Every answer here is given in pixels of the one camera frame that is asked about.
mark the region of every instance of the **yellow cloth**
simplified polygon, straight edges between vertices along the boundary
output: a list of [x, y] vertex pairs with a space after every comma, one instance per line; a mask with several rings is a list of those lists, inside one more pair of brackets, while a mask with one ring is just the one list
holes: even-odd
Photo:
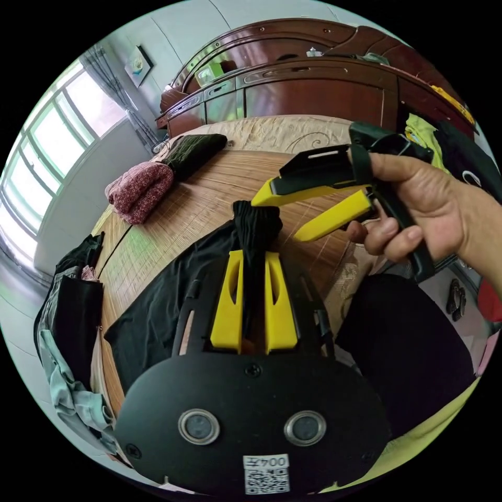
[[406, 137], [424, 148], [430, 148], [434, 152], [432, 165], [445, 173], [451, 174], [443, 165], [441, 146], [434, 136], [434, 131], [437, 131], [437, 129], [430, 125], [429, 122], [412, 113], [409, 114], [404, 130]]
[[428, 418], [425, 422], [422, 422], [404, 436], [388, 443], [375, 465], [361, 479], [344, 486], [338, 486], [335, 483], [321, 493], [340, 490], [370, 481], [400, 467], [413, 457], [416, 457], [416, 455], [428, 447], [451, 423], [473, 393], [479, 380], [480, 378], [477, 378], [470, 387], [460, 394], [460, 396], [438, 411], [435, 415]]
[[449, 101], [455, 108], [462, 114], [464, 117], [472, 124], [475, 125], [476, 121], [474, 117], [464, 108], [455, 98], [450, 96], [442, 87], [437, 87], [435, 85], [431, 85], [431, 87], [446, 101]]

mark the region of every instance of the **sticker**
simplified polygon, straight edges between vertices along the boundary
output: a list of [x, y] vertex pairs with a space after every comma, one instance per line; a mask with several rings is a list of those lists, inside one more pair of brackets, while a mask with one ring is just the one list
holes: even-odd
[[289, 492], [287, 454], [243, 457], [246, 495]]

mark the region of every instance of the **qr code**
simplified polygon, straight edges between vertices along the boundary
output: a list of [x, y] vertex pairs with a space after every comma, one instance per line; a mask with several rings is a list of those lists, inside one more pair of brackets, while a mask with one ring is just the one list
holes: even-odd
[[288, 469], [245, 471], [246, 495], [266, 495], [289, 491]]

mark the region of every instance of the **red cloth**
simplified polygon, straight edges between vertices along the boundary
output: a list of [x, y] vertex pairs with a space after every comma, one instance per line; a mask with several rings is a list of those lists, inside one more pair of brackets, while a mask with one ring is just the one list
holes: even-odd
[[477, 308], [487, 321], [502, 322], [502, 301], [486, 279], [481, 281], [480, 291], [477, 294]]
[[144, 223], [173, 184], [173, 170], [160, 162], [142, 162], [105, 188], [115, 212], [131, 225]]

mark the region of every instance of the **screw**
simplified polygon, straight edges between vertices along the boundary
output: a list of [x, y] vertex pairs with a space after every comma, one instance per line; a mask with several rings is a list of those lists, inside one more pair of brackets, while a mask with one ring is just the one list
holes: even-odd
[[140, 449], [132, 443], [126, 444], [125, 452], [133, 459], [139, 460], [141, 458]]
[[245, 370], [244, 373], [250, 378], [257, 378], [261, 375], [261, 368], [252, 362]]

